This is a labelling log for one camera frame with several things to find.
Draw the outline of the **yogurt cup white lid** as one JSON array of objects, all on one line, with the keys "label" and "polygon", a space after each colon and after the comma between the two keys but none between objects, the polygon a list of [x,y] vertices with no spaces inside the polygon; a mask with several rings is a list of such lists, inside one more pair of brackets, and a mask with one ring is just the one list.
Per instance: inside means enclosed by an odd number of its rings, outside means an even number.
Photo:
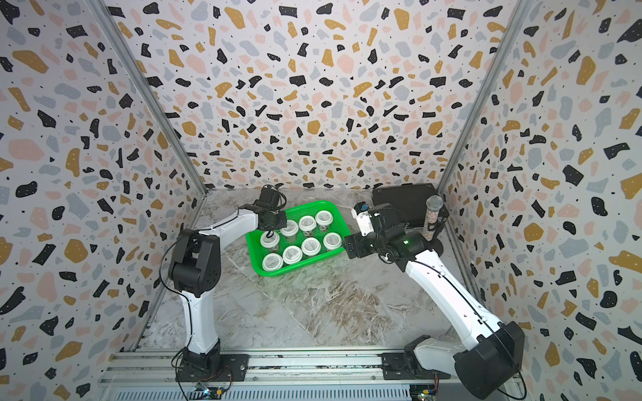
[{"label": "yogurt cup white lid", "polygon": [[284,264],[292,266],[300,263],[303,260],[303,256],[304,254],[300,247],[290,246],[284,249],[282,259],[284,261]]},{"label": "yogurt cup white lid", "polygon": [[317,228],[316,219],[312,216],[303,216],[299,220],[299,230],[304,234],[305,237],[312,237],[314,231]]},{"label": "yogurt cup white lid", "polygon": [[321,243],[314,237],[306,238],[300,248],[306,257],[315,257],[319,255],[322,250]]},{"label": "yogurt cup white lid", "polygon": [[319,230],[327,232],[334,221],[334,216],[329,211],[320,211],[316,214],[315,220]]},{"label": "yogurt cup white lid", "polygon": [[294,220],[287,220],[286,226],[280,230],[280,235],[289,242],[294,242],[299,233],[299,224]]},{"label": "yogurt cup white lid", "polygon": [[279,250],[280,235],[277,232],[264,232],[260,237],[261,246],[269,252],[276,253]]},{"label": "yogurt cup white lid", "polygon": [[338,233],[329,232],[324,236],[323,244],[328,252],[337,250],[342,247],[342,237]]},{"label": "yogurt cup white lid", "polygon": [[283,267],[284,260],[277,253],[269,253],[262,259],[262,270],[264,272],[277,272]]}]

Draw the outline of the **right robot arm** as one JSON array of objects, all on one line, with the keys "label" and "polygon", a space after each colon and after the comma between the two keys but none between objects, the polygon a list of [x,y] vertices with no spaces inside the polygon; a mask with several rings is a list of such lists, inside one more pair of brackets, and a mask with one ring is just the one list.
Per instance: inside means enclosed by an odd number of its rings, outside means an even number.
[{"label": "right robot arm", "polygon": [[461,346],[447,346],[429,336],[406,344],[402,368],[411,377],[449,374],[477,399],[486,399],[521,374],[525,334],[515,322],[504,323],[478,302],[445,267],[418,232],[388,239],[382,233],[344,239],[351,259],[376,254],[414,280],[448,318]]}]

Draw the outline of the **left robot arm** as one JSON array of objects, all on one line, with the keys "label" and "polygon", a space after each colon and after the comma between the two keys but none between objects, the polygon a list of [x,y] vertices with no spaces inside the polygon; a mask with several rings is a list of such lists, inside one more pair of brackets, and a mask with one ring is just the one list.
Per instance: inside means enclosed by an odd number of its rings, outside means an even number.
[{"label": "left robot arm", "polygon": [[286,225],[286,212],[247,204],[210,227],[179,235],[168,277],[182,298],[186,319],[187,339],[180,364],[184,374],[212,377],[222,368],[213,293],[222,276],[224,249],[250,232],[275,232]]}]

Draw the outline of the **green plastic basket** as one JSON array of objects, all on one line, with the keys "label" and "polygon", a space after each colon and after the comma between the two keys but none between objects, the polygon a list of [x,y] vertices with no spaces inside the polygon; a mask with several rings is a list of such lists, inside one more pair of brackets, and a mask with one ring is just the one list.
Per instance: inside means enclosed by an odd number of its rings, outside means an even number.
[{"label": "green plastic basket", "polygon": [[[300,262],[292,265],[284,263],[281,268],[273,272],[268,272],[262,267],[263,259],[269,254],[269,250],[260,243],[263,232],[255,230],[254,232],[250,232],[245,235],[249,257],[254,271],[262,277],[277,277],[304,267],[325,262],[331,258],[337,257],[342,252],[345,252],[343,240],[350,234],[350,231],[344,221],[344,218],[341,216],[337,205],[334,205],[334,203],[328,200],[317,200],[315,202],[309,202],[307,204],[285,210],[287,218],[296,222],[299,222],[300,219],[305,216],[316,217],[319,212],[329,212],[334,218],[334,220],[329,224],[329,230],[327,230],[327,232],[321,232],[319,228],[314,230],[313,238],[319,240],[321,245],[319,254],[312,257],[303,255]],[[339,235],[339,245],[335,248],[328,249],[324,244],[324,238],[330,233]]]}]

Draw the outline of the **black hard case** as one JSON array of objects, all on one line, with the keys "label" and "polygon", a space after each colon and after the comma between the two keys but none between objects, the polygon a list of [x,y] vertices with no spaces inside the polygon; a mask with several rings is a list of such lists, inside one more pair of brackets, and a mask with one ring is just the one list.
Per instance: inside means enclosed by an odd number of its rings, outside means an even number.
[{"label": "black hard case", "polygon": [[373,208],[379,210],[380,218],[387,227],[405,224],[409,228],[424,226],[427,212],[426,202],[437,195],[432,184],[380,186],[372,193]]}]

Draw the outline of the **glitter tube on black stand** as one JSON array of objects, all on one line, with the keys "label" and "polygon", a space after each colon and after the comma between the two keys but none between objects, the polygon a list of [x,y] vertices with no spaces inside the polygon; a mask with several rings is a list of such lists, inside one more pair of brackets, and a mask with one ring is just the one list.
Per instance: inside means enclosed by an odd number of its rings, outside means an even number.
[{"label": "glitter tube on black stand", "polygon": [[432,242],[434,239],[436,227],[439,222],[439,215],[443,205],[444,200],[440,195],[432,195],[426,200],[426,215],[422,234],[428,242]]}]

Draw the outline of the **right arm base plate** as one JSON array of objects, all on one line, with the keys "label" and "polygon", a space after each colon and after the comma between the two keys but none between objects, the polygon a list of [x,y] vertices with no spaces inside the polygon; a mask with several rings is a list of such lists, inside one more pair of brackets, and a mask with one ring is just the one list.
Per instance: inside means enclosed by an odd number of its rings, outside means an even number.
[{"label": "right arm base plate", "polygon": [[381,354],[381,367],[384,380],[433,380],[450,379],[451,375],[438,370],[424,369],[416,358],[408,353]]}]

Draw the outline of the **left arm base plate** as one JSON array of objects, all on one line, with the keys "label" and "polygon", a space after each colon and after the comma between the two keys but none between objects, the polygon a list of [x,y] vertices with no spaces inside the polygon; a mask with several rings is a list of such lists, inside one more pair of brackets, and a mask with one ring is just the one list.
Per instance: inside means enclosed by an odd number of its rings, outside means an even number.
[{"label": "left arm base plate", "polygon": [[191,357],[182,361],[176,372],[179,383],[243,382],[250,356],[248,354],[213,354],[212,357]]}]

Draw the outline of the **aluminium rail frame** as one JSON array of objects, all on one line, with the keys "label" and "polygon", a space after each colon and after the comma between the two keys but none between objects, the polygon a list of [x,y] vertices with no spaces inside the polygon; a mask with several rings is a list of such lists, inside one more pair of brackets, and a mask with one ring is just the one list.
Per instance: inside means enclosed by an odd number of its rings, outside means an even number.
[{"label": "aluminium rail frame", "polygon": [[98,400],[472,400],[454,376],[384,380],[381,354],[401,349],[247,349],[243,382],[179,383],[177,353],[118,353],[98,384]]}]

